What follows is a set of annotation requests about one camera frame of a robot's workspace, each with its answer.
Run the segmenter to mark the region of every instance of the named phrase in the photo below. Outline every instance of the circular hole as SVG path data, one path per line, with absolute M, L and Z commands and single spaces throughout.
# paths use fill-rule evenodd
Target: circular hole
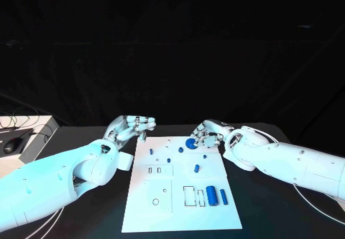
M 153 199 L 153 205 L 156 206 L 158 203 L 160 203 L 160 202 L 158 202 L 157 198 Z

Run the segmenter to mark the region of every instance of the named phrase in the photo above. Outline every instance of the robotic arm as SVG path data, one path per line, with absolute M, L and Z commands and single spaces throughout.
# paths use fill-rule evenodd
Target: robotic arm
M 268 176 L 345 200 L 345 158 L 280 143 L 264 132 L 244 126 L 233 129 L 218 120 L 205 120 L 192 133 L 195 146 L 219 146 L 226 158 L 244 170 L 255 168 Z
M 132 155 L 118 150 L 134 135 L 145 141 L 154 118 L 119 116 L 102 139 L 20 167 L 0 179 L 0 232 L 50 215 L 108 183 L 117 169 L 130 170 Z

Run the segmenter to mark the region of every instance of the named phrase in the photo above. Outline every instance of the blue disc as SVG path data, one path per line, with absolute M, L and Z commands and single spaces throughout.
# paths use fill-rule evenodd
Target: blue disc
M 184 141 L 184 145 L 189 149 L 196 149 L 197 146 L 193 145 L 195 143 L 195 139 L 193 138 L 189 138 L 186 141 Z

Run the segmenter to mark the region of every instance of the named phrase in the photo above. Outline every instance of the blue object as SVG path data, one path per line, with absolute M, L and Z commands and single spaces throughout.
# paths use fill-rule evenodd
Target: blue object
M 223 203 L 223 205 L 228 205 L 228 200 L 226 200 L 226 196 L 225 196 L 225 191 L 223 191 L 223 189 L 221 189 L 221 198 L 222 198 L 222 203 Z
M 195 173 L 199 171 L 199 165 L 195 166 L 193 171 L 195 171 Z
M 184 145 L 189 149 L 196 149 L 197 146 L 193 145 L 195 144 L 195 139 L 193 138 L 189 138 L 186 141 L 184 141 Z
M 218 205 L 218 198 L 216 198 L 213 186 L 206 187 L 206 198 L 208 198 L 208 204 L 210 206 L 216 206 Z

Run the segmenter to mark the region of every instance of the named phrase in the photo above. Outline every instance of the white cable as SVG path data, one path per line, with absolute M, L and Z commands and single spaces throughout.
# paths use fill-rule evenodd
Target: white cable
M 297 189 L 297 187 L 296 187 L 294 184 L 293 184 L 293 186 L 294 186 L 294 189 L 297 190 L 300 196 L 303 197 L 303 199 L 306 200 L 306 202 L 310 204 L 310 206 L 319 211 L 319 213 L 322 213 L 326 217 L 329 217 L 329 218 L 333 219 L 336 222 L 339 222 L 342 225 L 345 225 L 343 222 L 340 222 L 339 220 L 336 220 L 335 218 L 332 218 L 326 213 L 323 213 L 323 212 L 316 208 L 316 206 L 307 201 L 307 199 L 306 199 L 304 196 L 301 195 L 300 190 Z
M 259 131 L 258 129 L 255 129 L 255 128 L 252 128 L 252 127 L 248 127 L 248 126 L 245 126 L 245 127 L 249 128 L 249 129 L 252 129 L 254 131 L 259 132 L 262 135 L 265 135 L 265 136 L 274 141 L 274 143 L 278 142 L 278 140 L 277 140 L 268 133 Z
M 55 220 L 55 222 L 53 222 L 53 224 L 52 224 L 52 226 L 50 226 L 49 230 L 46 231 L 46 233 L 44 233 L 44 235 L 43 235 L 43 237 L 42 237 L 40 239 L 43 239 L 43 238 L 44 238 L 44 236 L 46 236 L 46 234 L 50 232 L 50 230 L 52 230 L 52 227 L 53 227 L 55 223 L 57 222 L 57 219 L 59 219 L 59 216 L 60 216 L 60 214 L 62 214 L 63 208 L 60 209 L 60 212 L 59 212 L 59 215 L 57 215 L 57 217 L 56 217 L 56 220 Z
M 43 223 L 43 225 L 39 227 L 39 229 L 24 239 L 29 239 L 37 233 L 37 231 L 42 229 L 42 227 L 50 222 L 50 220 L 52 220 L 53 216 L 56 215 L 57 211 L 53 213 L 53 215 L 50 216 L 47 221 Z
M 345 204 L 345 202 L 340 200 L 340 199 L 336 199 L 333 196 L 329 196 L 327 194 L 324 194 L 329 198 L 332 198 L 335 201 L 337 201 L 339 203 L 343 203 Z

